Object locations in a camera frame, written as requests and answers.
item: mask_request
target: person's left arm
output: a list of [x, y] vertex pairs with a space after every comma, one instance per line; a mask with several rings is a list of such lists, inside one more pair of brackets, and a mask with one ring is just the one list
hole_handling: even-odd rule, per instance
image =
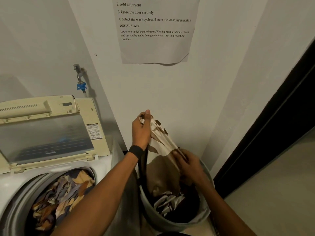
[[[145, 150], [151, 138], [151, 114], [149, 110], [141, 114], [145, 115], [145, 123], [142, 125], [139, 117], [133, 121], [132, 140], [133, 145]], [[124, 188], [137, 162], [138, 158], [128, 152], [124, 159], [73, 208], [51, 235], [103, 235], [115, 217]]]

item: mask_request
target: person's right arm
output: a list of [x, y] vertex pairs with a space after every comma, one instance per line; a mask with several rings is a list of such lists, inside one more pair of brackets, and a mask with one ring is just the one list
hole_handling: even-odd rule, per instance
[[180, 150], [187, 156], [188, 163], [174, 151], [179, 166], [183, 173], [191, 178], [205, 197], [218, 226], [220, 236], [255, 236], [256, 234], [217, 193], [212, 182], [204, 173], [199, 158], [187, 150]]

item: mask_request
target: warning label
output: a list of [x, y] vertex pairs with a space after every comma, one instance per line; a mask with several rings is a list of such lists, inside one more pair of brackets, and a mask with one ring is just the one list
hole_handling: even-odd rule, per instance
[[102, 134], [100, 133], [100, 127], [98, 126], [98, 123], [87, 124], [86, 129], [88, 130], [92, 140], [103, 139]]

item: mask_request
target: laundry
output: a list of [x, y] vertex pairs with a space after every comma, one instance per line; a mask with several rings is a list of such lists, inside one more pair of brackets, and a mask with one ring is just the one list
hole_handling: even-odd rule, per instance
[[57, 227], [65, 216], [94, 187], [94, 180], [84, 171], [75, 169], [50, 184], [32, 206], [36, 230], [48, 231]]
[[200, 198], [191, 180], [181, 175], [173, 152], [186, 156], [158, 120], [151, 117], [151, 140], [146, 155], [145, 177], [149, 202], [164, 218], [188, 223], [198, 213]]

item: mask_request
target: paper on wall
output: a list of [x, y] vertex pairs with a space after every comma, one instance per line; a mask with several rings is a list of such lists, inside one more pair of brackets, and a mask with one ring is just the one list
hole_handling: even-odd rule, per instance
[[123, 63], [188, 59], [200, 0], [112, 0]]

